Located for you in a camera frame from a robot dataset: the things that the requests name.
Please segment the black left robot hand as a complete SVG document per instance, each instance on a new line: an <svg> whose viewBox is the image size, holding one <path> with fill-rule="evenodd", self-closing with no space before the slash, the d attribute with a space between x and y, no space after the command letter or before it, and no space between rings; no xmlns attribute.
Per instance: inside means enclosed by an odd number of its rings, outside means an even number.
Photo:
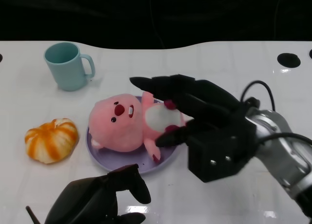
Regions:
<svg viewBox="0 0 312 224"><path fill-rule="evenodd" d="M119 215L117 192L128 190L141 204L151 196L138 165L127 165L106 175L70 182L59 195L47 224L140 224L146 217L135 212Z"/></svg>

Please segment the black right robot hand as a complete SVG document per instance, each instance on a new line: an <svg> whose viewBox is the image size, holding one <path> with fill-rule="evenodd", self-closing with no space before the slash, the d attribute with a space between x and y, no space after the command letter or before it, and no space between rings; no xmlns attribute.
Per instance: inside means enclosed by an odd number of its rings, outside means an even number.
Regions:
<svg viewBox="0 0 312 224"><path fill-rule="evenodd" d="M250 106L216 84L185 75L131 77L130 82L192 117L158 137L156 146L185 143L188 169L201 181L236 175L255 156L256 127L245 118Z"/></svg>

